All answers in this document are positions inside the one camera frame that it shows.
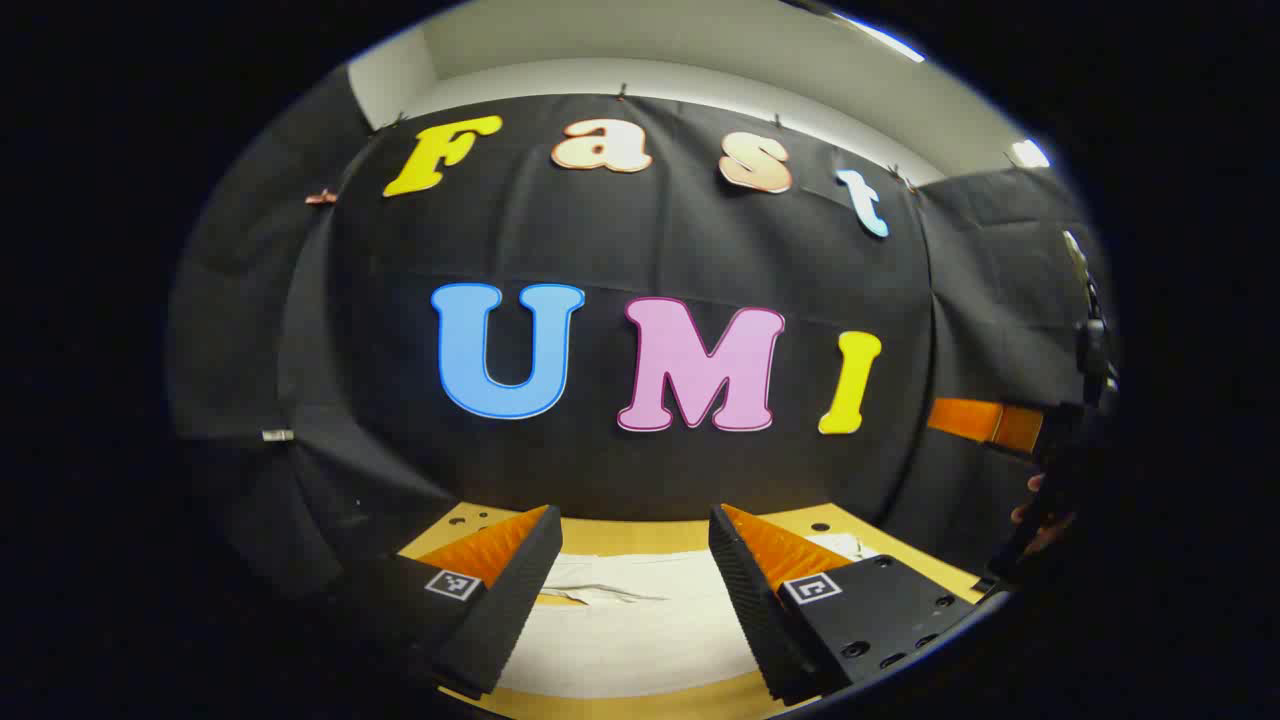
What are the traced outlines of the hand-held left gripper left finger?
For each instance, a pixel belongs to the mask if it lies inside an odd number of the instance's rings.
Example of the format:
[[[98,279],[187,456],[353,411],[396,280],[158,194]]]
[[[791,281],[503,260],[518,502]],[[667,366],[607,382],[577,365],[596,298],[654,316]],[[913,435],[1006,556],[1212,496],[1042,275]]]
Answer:
[[[399,679],[471,700],[493,692],[562,547],[543,505],[417,557],[394,553],[335,584],[353,652]]]

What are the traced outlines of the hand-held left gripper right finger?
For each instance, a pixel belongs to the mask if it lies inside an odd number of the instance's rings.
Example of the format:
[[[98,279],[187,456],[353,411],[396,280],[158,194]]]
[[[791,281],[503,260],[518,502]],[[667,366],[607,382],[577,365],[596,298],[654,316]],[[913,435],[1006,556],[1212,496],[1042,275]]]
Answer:
[[[977,605],[902,560],[851,560],[727,503],[708,541],[773,700],[863,691],[961,628]]]

